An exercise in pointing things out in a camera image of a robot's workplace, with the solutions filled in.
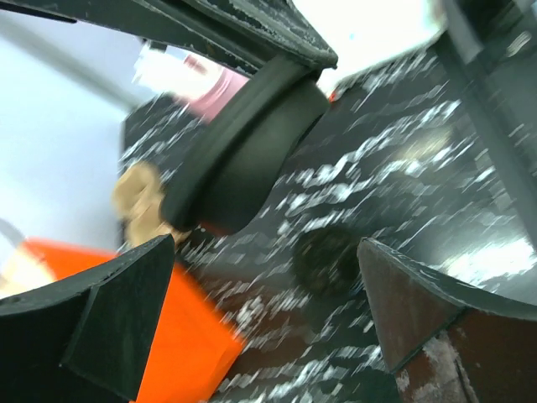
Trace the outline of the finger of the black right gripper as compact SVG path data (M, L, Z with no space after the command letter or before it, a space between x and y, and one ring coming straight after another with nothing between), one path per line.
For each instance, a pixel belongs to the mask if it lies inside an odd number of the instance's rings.
M443 1L435 49L464 92L530 240L536 240L536 3Z
M313 71L338 61L291 1L18 0L3 1L1 8L121 31L249 75L278 55Z

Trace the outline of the single black lid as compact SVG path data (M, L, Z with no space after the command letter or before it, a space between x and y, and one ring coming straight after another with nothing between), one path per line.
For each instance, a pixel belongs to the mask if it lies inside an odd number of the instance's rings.
M161 217L227 236L259 212L284 162L326 113L313 71L277 57L206 126L169 181Z

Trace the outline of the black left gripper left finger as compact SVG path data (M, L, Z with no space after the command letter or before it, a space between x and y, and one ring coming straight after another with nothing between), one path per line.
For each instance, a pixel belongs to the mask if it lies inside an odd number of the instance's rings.
M159 236L1 301L3 402L136 400L174 265Z

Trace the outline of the single black cup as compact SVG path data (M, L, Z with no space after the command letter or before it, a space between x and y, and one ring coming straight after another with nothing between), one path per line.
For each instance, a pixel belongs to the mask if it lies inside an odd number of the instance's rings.
M295 243L291 271L296 282L314 296L349 296L362 289L357 258L359 238L342 226L302 233Z

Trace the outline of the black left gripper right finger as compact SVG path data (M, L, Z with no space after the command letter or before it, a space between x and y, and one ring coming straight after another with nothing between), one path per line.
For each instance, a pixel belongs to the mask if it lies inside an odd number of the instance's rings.
M534 402L536 307L444 275L371 238L357 248L404 402Z

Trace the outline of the orange paper bag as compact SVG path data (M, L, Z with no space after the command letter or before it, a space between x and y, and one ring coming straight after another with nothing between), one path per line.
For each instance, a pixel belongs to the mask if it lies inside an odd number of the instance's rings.
M4 402L202 402L242 349L169 237L119 256L28 239L1 268Z

